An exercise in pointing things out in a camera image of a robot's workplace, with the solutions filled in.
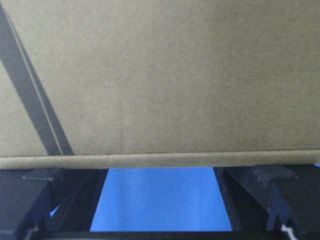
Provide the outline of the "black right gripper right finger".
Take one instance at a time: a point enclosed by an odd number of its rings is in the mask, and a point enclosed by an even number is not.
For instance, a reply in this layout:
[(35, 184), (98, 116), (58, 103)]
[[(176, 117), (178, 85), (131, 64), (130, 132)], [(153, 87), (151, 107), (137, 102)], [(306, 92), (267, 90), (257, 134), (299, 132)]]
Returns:
[(215, 167), (213, 172), (233, 231), (320, 238), (319, 167)]

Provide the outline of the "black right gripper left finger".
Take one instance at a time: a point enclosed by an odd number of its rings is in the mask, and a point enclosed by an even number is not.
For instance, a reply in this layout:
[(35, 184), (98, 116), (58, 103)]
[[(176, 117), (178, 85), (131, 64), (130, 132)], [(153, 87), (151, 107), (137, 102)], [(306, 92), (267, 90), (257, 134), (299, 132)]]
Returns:
[(1, 170), (0, 238), (24, 240), (32, 230), (87, 232), (106, 169)]

